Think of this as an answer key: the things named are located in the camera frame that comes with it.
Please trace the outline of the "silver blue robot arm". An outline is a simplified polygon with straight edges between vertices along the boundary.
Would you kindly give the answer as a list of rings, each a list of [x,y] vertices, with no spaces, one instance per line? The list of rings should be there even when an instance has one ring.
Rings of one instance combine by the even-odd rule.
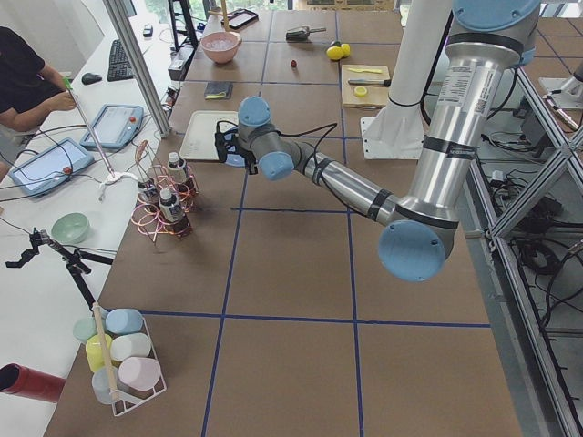
[[[251,174],[280,180],[300,172],[345,206],[384,226],[378,253],[384,267],[406,281],[432,278],[454,244],[460,190],[503,73],[534,51],[536,1],[456,1],[445,44],[449,66],[408,193],[397,197],[320,153],[283,137],[260,97],[240,103],[237,128],[217,132],[220,160],[230,150]]]

